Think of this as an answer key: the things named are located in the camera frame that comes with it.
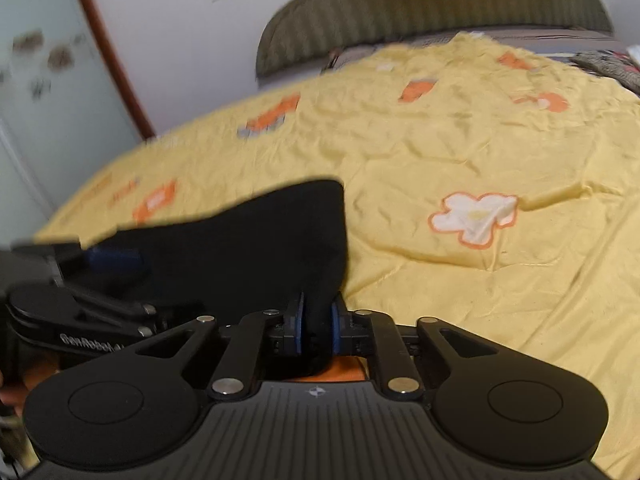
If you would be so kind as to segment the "black pants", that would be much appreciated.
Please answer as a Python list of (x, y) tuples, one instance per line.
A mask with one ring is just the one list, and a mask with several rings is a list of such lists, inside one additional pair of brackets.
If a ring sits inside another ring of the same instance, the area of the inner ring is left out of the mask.
[(337, 180), (277, 188), (203, 219), (118, 231), (94, 246), (140, 252), (149, 277), (126, 296), (154, 304), (166, 328), (203, 314), (236, 324), (302, 292), (303, 376), (332, 360), (332, 304), (348, 259)]

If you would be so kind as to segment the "frosted glass wardrobe door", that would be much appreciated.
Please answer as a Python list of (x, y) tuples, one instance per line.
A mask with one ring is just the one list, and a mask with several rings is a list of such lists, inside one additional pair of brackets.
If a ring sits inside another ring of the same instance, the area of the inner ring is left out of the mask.
[(1, 241), (140, 143), (79, 0), (1, 0)]

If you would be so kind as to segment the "yellow floral bed sheet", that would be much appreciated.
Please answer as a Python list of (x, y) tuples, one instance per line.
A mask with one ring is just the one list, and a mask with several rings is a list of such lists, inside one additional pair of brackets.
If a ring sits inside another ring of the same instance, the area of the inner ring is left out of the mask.
[(639, 100), (459, 34), (195, 119), (98, 172), (38, 233), (89, 244), (340, 179), (353, 308), (435, 315), (591, 380), (597, 464), (639, 474)]

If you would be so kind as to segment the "olive green padded headboard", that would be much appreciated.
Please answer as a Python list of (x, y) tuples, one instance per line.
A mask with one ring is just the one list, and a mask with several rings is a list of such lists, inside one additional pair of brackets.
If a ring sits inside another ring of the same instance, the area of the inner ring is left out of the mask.
[(266, 78), (341, 48), (506, 26), (614, 29), (601, 0), (291, 0), (262, 32), (255, 70)]

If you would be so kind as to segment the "brown wooden door frame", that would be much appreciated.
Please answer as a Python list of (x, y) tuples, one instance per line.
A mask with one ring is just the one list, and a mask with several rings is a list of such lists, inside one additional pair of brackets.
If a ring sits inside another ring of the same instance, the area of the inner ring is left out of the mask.
[(138, 129), (138, 133), (145, 141), (154, 139), (156, 137), (154, 128), (149, 118), (146, 117), (145, 111), (134, 93), (134, 88), (132, 88), (129, 78), (122, 67), (122, 63), (119, 61), (96, 0), (79, 0), (79, 2), (106, 69), (124, 103), (124, 107)]

